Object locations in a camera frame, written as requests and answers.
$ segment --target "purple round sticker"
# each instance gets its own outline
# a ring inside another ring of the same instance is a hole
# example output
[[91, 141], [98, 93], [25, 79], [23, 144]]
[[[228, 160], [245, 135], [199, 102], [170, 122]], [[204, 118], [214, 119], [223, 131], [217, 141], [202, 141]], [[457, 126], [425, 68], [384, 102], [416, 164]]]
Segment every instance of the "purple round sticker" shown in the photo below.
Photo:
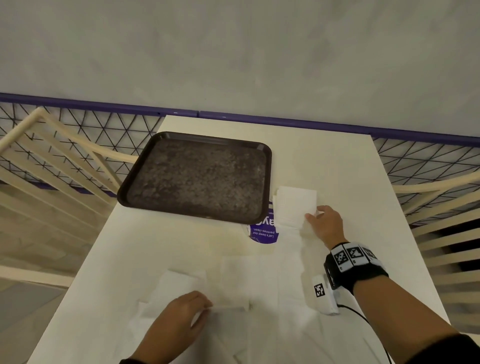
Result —
[[255, 240], [258, 243], [271, 244], [275, 243], [278, 238], [278, 233], [275, 230], [272, 208], [268, 209], [268, 215], [262, 222], [259, 222], [256, 225], [250, 225], [249, 227], [250, 239]]

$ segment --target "person's right arm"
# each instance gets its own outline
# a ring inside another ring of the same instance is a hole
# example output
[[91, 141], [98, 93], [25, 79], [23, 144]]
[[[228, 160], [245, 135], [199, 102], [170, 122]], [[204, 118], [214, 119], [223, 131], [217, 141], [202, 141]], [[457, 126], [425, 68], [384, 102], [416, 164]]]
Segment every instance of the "person's right arm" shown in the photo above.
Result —
[[[343, 221], [330, 206], [318, 206], [323, 214], [305, 217], [315, 234], [329, 250], [345, 243]], [[353, 287], [354, 296], [383, 346], [397, 364], [441, 339], [458, 334], [430, 308], [401, 288], [389, 277], [378, 276], [359, 280]]]

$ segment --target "white table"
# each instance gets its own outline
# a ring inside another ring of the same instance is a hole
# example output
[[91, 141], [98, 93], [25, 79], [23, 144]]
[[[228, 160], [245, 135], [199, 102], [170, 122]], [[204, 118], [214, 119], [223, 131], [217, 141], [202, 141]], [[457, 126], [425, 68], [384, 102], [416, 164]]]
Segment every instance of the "white table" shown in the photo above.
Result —
[[[318, 203], [342, 215], [347, 238], [369, 245], [392, 279], [447, 320], [368, 135], [175, 116], [167, 116], [159, 131], [267, 144], [273, 154], [271, 193], [281, 185], [317, 190]], [[135, 301], [167, 268], [206, 269], [215, 280], [222, 256], [274, 248], [252, 241], [238, 224], [117, 204], [29, 364], [105, 363]], [[324, 317], [330, 323], [357, 320], [348, 315]]]

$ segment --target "black line pattern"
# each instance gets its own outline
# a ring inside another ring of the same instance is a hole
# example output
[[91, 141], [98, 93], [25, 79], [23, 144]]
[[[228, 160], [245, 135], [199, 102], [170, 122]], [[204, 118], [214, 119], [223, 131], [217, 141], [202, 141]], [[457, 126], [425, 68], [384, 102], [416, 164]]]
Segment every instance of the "black line pattern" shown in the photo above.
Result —
[[[0, 138], [17, 125], [28, 113], [36, 108], [34, 105], [0, 103]], [[155, 116], [118, 114], [113, 112], [98, 112], [91, 110], [47, 108], [56, 118], [62, 121], [68, 128], [77, 134], [83, 135], [90, 141], [101, 146], [130, 155], [139, 155], [150, 137], [158, 130], [161, 118]], [[42, 139], [35, 133], [27, 133], [30, 139], [41, 143]], [[66, 144], [82, 160], [89, 163], [97, 171], [100, 168], [94, 164], [93, 159], [76, 143], [54, 133], [56, 139]], [[390, 181], [395, 184], [417, 184], [439, 181], [447, 178], [460, 176], [474, 172], [480, 168], [480, 148], [465, 146], [452, 146], [445, 144], [431, 144], [412, 142], [406, 140], [374, 138], [378, 154], [384, 164]], [[15, 151], [25, 153], [26, 158], [53, 175], [62, 179], [73, 187], [79, 185], [71, 178], [46, 163], [44, 160], [15, 144], [12, 146]], [[59, 155], [52, 147], [48, 151], [60, 158], [76, 173], [81, 173], [92, 182], [99, 183], [84, 173], [76, 165], [72, 164], [65, 156]], [[119, 162], [107, 158], [112, 169], [123, 180], [131, 168], [130, 163]], [[0, 166], [12, 171], [20, 177], [29, 181], [40, 181], [30, 173], [18, 168], [14, 164], [0, 157]], [[474, 192], [480, 189], [478, 183], [470, 183], [460, 186], [441, 194], [424, 206], [420, 206], [412, 214], [425, 208], [431, 208], [437, 204], [457, 198], [461, 195]], [[401, 204], [406, 204], [417, 194], [399, 195]], [[468, 204], [443, 214], [427, 218], [418, 222], [425, 224], [440, 218], [446, 218], [459, 212], [473, 208], [477, 203]]]

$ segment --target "tray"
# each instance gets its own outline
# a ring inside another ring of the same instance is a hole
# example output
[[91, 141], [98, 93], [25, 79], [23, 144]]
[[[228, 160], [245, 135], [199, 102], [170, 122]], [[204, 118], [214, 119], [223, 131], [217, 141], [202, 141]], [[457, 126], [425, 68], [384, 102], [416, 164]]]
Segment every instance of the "tray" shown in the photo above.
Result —
[[271, 149], [258, 142], [155, 134], [117, 199], [127, 207], [252, 225], [268, 214]]

